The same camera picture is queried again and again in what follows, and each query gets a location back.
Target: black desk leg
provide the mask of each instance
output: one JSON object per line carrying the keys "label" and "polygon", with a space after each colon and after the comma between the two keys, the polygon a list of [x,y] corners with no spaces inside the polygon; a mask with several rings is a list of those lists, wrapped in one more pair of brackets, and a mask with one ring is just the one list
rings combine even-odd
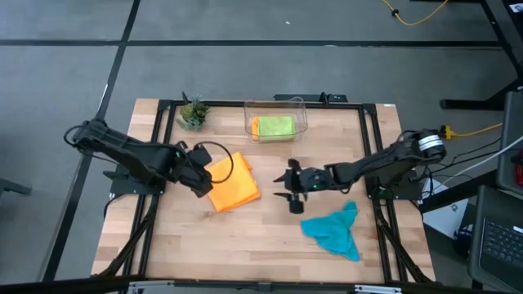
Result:
{"label": "black desk leg", "polygon": [[472,289],[483,290],[483,284],[476,281],[475,279],[473,279],[472,280]]}
{"label": "black desk leg", "polygon": [[505,107],[505,95],[510,91],[517,91],[523,86],[519,79],[508,84],[505,88],[491,96],[487,100],[440,100],[442,109],[468,109],[468,110],[500,110]]}
{"label": "black desk leg", "polygon": [[481,176],[477,176],[472,180],[468,180],[445,191],[434,194],[428,198],[423,199],[423,204],[419,206],[421,213],[431,212],[438,208],[446,207],[459,200],[463,200],[477,194],[480,185],[496,185],[497,170],[489,171]]}
{"label": "black desk leg", "polygon": [[13,191],[23,195],[31,194],[31,188],[13,183],[10,180],[0,179],[0,194],[4,191]]}

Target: gray carpet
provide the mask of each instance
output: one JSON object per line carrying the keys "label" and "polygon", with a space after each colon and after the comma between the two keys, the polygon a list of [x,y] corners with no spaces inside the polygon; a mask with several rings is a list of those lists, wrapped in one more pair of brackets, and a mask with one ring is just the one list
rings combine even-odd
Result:
{"label": "gray carpet", "polygon": [[[437,6],[392,2],[406,20],[420,19]],[[120,39],[131,5],[131,0],[0,0],[0,38]],[[500,22],[509,23],[507,18]],[[328,5],[312,0],[144,0],[131,39],[419,41],[495,40],[495,35],[477,4],[450,3],[426,24],[404,27],[379,0],[332,0]],[[0,198],[2,284],[39,278],[79,159],[61,137],[96,113],[116,49],[0,47],[0,177],[34,188],[28,197],[7,193]],[[503,114],[442,110],[438,101],[481,100],[514,77],[498,49],[128,47],[106,120],[125,131],[136,98],[180,98],[181,91],[238,100],[326,91],[344,93],[354,102],[394,103],[404,129],[449,124],[467,132],[499,123]],[[499,131],[492,131],[452,140],[449,155],[498,136]],[[93,161],[57,278],[90,274],[110,187],[101,172],[110,168]],[[470,175],[492,168],[494,163]],[[464,261],[427,234],[437,279],[469,286]]]}

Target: wooden table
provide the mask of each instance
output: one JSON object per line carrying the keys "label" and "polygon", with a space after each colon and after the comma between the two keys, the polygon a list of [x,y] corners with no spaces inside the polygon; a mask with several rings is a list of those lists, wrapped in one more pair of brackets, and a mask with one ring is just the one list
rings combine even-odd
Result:
{"label": "wooden table", "polygon": [[[138,99],[128,135],[149,141],[158,100]],[[400,133],[394,105],[376,105],[384,146]],[[284,173],[288,158],[302,167],[352,162],[364,157],[358,112],[346,109],[308,109],[309,128],[297,143],[257,145],[248,141],[241,107],[212,107],[201,131],[184,131],[177,123],[171,143],[184,140],[190,148],[202,140],[222,143],[231,153],[240,151],[253,165],[253,177],[261,199],[229,212],[216,213],[206,197],[196,198],[182,185],[168,183],[161,197],[154,227],[146,276],[170,279],[210,279],[280,282],[383,283],[381,259],[372,203],[364,181],[355,183],[348,195],[325,191],[309,195],[305,213],[288,212],[283,183],[272,181]],[[163,138],[167,112],[159,138]],[[369,137],[373,138],[369,127]],[[373,152],[375,144],[371,139]],[[208,147],[214,160],[224,158],[219,149]],[[122,249],[131,231],[136,195],[127,195],[110,205],[101,233],[92,273],[101,272]],[[356,201],[359,213],[351,232],[361,261],[334,256],[303,235],[300,220],[326,216],[348,201]],[[400,237],[414,262],[434,278],[422,218],[408,201],[395,201]],[[388,244],[393,278],[398,278],[394,250]],[[135,252],[132,273],[137,272],[141,244]]]}

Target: potted plant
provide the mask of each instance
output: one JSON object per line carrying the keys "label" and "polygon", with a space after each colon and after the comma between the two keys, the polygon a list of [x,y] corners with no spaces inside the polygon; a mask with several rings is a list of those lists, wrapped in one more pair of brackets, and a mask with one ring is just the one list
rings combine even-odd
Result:
{"label": "potted plant", "polygon": [[180,107],[180,115],[183,121],[178,118],[178,124],[184,130],[199,130],[205,122],[205,116],[209,112],[209,107],[200,101],[201,95],[193,95],[192,101],[187,99],[184,92],[181,95],[186,104]]}

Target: plastic bin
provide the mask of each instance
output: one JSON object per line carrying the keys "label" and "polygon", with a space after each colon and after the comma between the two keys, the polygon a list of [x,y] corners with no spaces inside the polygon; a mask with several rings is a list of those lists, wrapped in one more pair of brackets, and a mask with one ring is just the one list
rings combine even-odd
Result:
{"label": "plastic bin", "polygon": [[244,118],[245,131],[253,143],[300,140],[308,128],[305,102],[300,97],[246,101]]}

